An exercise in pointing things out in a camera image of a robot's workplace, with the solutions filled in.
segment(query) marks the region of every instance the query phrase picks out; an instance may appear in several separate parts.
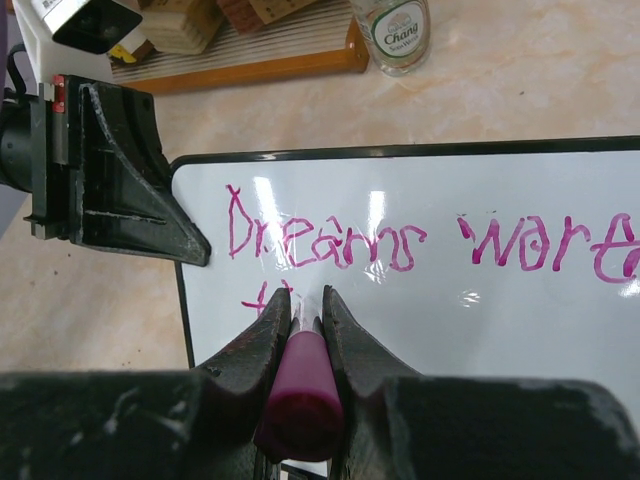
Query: red component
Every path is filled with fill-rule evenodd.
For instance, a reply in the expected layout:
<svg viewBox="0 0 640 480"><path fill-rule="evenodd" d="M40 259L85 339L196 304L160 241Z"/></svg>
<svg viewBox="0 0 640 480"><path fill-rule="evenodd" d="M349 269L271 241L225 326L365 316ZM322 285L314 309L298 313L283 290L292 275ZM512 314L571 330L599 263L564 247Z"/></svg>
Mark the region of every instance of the red component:
<svg viewBox="0 0 640 480"><path fill-rule="evenodd" d="M53 113L64 113L66 91L64 88L63 75L53 76L53 91L54 91Z"/></svg>

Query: bottle label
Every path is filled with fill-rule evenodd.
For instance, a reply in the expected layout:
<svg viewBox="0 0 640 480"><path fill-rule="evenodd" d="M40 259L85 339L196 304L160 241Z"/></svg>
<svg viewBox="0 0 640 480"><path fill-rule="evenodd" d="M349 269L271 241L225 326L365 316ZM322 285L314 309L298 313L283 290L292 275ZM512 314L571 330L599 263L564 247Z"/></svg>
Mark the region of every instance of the bottle label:
<svg viewBox="0 0 640 480"><path fill-rule="evenodd" d="M393 58L411 55L424 34L424 10L420 2L403 3L384 12L373 22L373 40L383 53Z"/></svg>

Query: beige surface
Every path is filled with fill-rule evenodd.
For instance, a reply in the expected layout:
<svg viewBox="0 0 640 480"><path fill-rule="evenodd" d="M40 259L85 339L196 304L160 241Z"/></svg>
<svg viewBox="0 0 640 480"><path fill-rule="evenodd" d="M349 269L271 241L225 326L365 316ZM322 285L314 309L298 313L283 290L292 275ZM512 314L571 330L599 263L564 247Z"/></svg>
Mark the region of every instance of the beige surface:
<svg viewBox="0 0 640 480"><path fill-rule="evenodd" d="M165 153L640 133L638 0L430 5L433 50L413 76L158 98ZM1 369L186 366L170 262L40 242L16 219L0 265Z"/></svg>

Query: wooden tray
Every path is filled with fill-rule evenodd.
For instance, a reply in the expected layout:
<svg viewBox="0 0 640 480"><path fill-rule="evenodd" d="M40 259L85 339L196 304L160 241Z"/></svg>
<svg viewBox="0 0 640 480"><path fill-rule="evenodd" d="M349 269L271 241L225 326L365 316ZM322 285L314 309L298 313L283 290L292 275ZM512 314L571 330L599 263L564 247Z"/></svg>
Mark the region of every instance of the wooden tray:
<svg viewBox="0 0 640 480"><path fill-rule="evenodd" d="M201 55L155 53L114 66L116 83L150 93L218 87L301 75L363 72L369 63L346 0L320 0L255 34L223 26Z"/></svg>

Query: whiteboard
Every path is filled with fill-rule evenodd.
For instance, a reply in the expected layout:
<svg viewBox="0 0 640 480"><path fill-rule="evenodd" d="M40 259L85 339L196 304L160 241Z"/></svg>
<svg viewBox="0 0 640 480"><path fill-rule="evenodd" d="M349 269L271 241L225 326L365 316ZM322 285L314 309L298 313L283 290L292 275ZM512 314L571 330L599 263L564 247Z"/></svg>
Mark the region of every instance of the whiteboard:
<svg viewBox="0 0 640 480"><path fill-rule="evenodd" d="M640 427L639 151L340 158L359 152L181 160L212 246L180 267L196 364L276 288L331 284L424 374L592 380Z"/></svg>

